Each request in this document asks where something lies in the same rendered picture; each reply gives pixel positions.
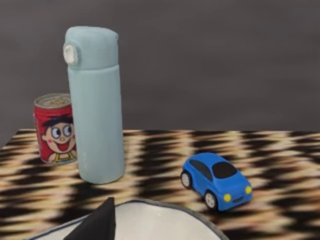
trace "black object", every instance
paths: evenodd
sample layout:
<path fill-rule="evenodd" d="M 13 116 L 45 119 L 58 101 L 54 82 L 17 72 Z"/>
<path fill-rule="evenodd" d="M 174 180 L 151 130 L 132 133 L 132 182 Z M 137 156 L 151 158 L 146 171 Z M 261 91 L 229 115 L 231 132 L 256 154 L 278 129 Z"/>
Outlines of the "black object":
<path fill-rule="evenodd" d="M 64 240 L 114 240 L 115 233 L 115 199 L 109 197 Z"/>

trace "red can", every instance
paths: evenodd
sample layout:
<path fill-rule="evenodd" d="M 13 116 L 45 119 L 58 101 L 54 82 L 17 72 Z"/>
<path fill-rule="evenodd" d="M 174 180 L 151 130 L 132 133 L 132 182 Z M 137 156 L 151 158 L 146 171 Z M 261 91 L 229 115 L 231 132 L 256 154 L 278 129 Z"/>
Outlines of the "red can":
<path fill-rule="evenodd" d="M 34 101 L 34 123 L 40 158 L 45 163 L 66 164 L 77 159 L 71 98 L 52 93 Z"/>

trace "tire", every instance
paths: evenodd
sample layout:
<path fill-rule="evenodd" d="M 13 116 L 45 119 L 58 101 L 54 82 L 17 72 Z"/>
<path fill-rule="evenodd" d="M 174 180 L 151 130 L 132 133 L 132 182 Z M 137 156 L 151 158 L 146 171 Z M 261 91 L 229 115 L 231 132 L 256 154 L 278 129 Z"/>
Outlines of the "tire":
<path fill-rule="evenodd" d="M 218 202 L 216 196 L 211 192 L 207 191 L 204 195 L 204 202 L 205 205 L 211 209 L 211 210 L 216 210 L 218 209 Z"/>
<path fill-rule="evenodd" d="M 181 173 L 180 180 L 181 180 L 182 185 L 186 189 L 191 189 L 192 188 L 192 178 L 191 178 L 190 174 L 187 171 L 183 171 Z"/>

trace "thermos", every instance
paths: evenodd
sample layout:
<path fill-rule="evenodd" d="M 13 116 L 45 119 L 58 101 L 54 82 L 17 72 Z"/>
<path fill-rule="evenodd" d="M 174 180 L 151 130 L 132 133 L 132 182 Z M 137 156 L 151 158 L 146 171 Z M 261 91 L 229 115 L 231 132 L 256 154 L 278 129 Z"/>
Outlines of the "thermos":
<path fill-rule="evenodd" d="M 101 27 L 74 26 L 63 46 L 80 177 L 106 184 L 124 175 L 118 35 Z"/>

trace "table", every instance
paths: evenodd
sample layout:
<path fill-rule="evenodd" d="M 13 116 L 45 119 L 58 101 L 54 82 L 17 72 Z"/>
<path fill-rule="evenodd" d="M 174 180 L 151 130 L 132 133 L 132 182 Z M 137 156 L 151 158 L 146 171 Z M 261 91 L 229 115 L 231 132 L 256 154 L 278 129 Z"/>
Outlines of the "table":
<path fill-rule="evenodd" d="M 182 205 L 204 214 L 230 240 L 320 239 L 320 133 L 291 131 L 125 130 L 126 173 L 111 184 L 82 181 L 77 163 L 41 162 L 34 129 L 0 151 L 0 239 L 21 240 L 91 213 L 107 197 Z M 252 183 L 253 200 L 210 212 L 180 183 L 185 159 L 211 151 Z"/>

